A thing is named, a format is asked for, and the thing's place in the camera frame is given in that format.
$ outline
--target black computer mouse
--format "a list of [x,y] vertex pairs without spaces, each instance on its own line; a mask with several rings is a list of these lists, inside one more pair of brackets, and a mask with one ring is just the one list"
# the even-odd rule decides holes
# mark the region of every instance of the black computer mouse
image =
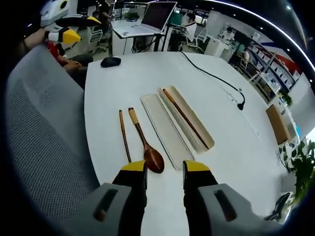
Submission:
[[105,58],[100,63],[100,66],[104,67],[104,68],[107,68],[107,67],[120,65],[120,62],[122,62],[122,60],[120,58]]

